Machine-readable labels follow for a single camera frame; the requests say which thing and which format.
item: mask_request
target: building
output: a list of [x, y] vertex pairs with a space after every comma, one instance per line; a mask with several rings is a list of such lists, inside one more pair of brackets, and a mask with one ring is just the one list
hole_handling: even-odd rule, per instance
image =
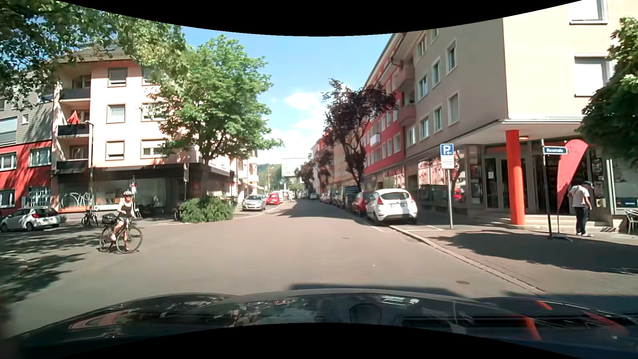
[[[398, 184], [401, 172], [421, 205], [446, 206], [439, 145], [452, 143], [455, 211], [509, 213], [519, 225], [526, 213], [546, 213], [540, 140], [580, 138], [581, 110], [612, 75], [610, 34], [620, 17], [637, 15], [629, 0], [591, 0], [393, 34], [368, 83], [390, 81], [401, 106], [397, 123], [384, 129], [375, 119], [367, 129], [366, 188]], [[384, 158], [381, 147], [379, 155], [396, 134], [404, 154]], [[547, 160], [550, 211], [569, 214], [567, 200], [556, 208], [558, 158]], [[595, 220], [611, 223], [638, 206], [638, 174], [602, 148], [583, 156], [574, 183], [583, 180], [595, 184]]]
[[[198, 149], [166, 156], [161, 118], [149, 98], [157, 87], [144, 70], [116, 49], [98, 59], [61, 70], [54, 91], [52, 126], [52, 205], [60, 212], [84, 211], [91, 194], [98, 210], [113, 210], [125, 190], [137, 203], [171, 208], [202, 194], [240, 194], [251, 177], [249, 161], [218, 157], [208, 164]], [[80, 123], [68, 123], [76, 112]]]
[[51, 192], [50, 96], [31, 94], [34, 108], [18, 111], [0, 99], [0, 212], [46, 206]]

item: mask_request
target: red pillar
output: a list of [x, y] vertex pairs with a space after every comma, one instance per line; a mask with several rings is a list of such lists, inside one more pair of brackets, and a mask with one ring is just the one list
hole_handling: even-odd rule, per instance
[[525, 225], [525, 197], [519, 131], [505, 131], [505, 140], [507, 147], [507, 177], [510, 190], [510, 219], [514, 225]]

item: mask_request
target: jeans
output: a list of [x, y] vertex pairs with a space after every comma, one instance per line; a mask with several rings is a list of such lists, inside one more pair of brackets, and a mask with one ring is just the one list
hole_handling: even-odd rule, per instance
[[574, 207], [576, 211], [576, 233], [587, 233], [587, 220], [590, 219], [589, 207]]

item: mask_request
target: chair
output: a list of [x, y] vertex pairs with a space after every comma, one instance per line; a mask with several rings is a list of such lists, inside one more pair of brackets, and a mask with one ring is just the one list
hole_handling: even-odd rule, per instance
[[634, 226], [638, 225], [638, 211], [625, 210], [625, 215], [627, 216], [627, 226], [628, 226], [627, 234], [631, 234], [632, 231], [634, 230]]

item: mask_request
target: parked bicycle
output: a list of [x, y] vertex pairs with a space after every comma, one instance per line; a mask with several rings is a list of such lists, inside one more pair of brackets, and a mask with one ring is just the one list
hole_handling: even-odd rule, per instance
[[115, 231], [115, 225], [119, 220], [119, 216], [104, 215], [102, 216], [102, 224], [104, 229], [100, 236], [100, 252], [110, 252], [110, 249], [115, 245], [118, 252], [122, 254], [129, 254], [136, 252], [142, 245], [142, 231], [135, 226], [131, 226], [131, 218], [124, 220], [124, 227], [116, 234], [116, 241], [111, 241], [111, 234]]
[[98, 215], [95, 213], [95, 210], [91, 208], [84, 211], [84, 218], [82, 218], [81, 223], [84, 227], [98, 225]]

